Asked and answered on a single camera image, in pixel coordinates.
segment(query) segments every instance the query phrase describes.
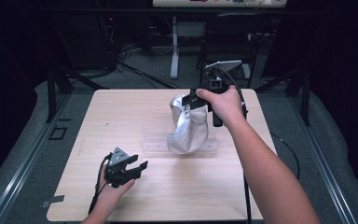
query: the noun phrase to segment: person's right hand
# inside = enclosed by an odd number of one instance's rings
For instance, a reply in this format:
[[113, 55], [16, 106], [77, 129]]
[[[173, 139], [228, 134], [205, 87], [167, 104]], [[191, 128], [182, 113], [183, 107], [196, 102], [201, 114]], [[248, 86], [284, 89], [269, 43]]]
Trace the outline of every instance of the person's right hand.
[[216, 94], [204, 89], [197, 89], [196, 94], [211, 103], [214, 113], [229, 127], [239, 118], [243, 118], [241, 98], [235, 86], [230, 86], [227, 91]]

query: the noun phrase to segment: forearm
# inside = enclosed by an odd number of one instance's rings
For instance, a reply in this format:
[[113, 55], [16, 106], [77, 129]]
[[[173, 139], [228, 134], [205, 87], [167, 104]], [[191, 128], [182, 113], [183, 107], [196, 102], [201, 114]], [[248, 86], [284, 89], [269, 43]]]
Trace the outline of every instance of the forearm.
[[266, 222], [318, 223], [310, 201], [295, 176], [248, 122], [237, 117], [226, 126]]

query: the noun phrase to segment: drawstring bag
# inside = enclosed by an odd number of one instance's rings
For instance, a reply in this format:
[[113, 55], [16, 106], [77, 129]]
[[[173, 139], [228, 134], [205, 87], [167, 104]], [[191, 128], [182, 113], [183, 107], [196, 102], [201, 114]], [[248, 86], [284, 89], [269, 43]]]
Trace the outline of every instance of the drawstring bag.
[[172, 98], [170, 107], [175, 133], [168, 134], [168, 150], [176, 154], [189, 154], [198, 151], [208, 138], [207, 111], [205, 106], [190, 110], [182, 106], [184, 95]]

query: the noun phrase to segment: hand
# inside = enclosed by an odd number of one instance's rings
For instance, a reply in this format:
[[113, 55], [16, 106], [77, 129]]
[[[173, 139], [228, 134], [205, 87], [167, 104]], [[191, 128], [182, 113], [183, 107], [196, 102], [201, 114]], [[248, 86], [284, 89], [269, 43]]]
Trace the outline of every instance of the hand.
[[115, 210], [121, 197], [135, 184], [135, 180], [130, 180], [126, 184], [118, 187], [117, 189], [112, 188], [109, 185], [105, 185], [106, 180], [104, 179], [106, 165], [103, 167], [100, 176], [100, 194], [98, 201], [95, 204], [94, 209], [88, 217], [82, 223], [104, 223], [112, 212]]
[[238, 118], [243, 118], [241, 98], [235, 86], [229, 86], [228, 90], [216, 94], [204, 89], [198, 89], [196, 94], [211, 103], [214, 113], [228, 126]]

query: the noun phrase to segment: wooden table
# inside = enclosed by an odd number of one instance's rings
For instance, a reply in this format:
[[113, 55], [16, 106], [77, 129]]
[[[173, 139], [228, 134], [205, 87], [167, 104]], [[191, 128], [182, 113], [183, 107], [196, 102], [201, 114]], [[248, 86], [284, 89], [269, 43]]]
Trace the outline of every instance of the wooden table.
[[[103, 158], [120, 147], [139, 160], [149, 161], [142, 177], [124, 195], [111, 221], [244, 220], [246, 216], [242, 169], [232, 138], [225, 127], [212, 125], [219, 148], [214, 153], [176, 155], [142, 150], [144, 127], [173, 126], [170, 100], [189, 90], [96, 91], [52, 203], [50, 221], [83, 220], [90, 207]], [[243, 90], [248, 120], [275, 151], [269, 128], [253, 90]], [[253, 219], [262, 219], [251, 197]]]

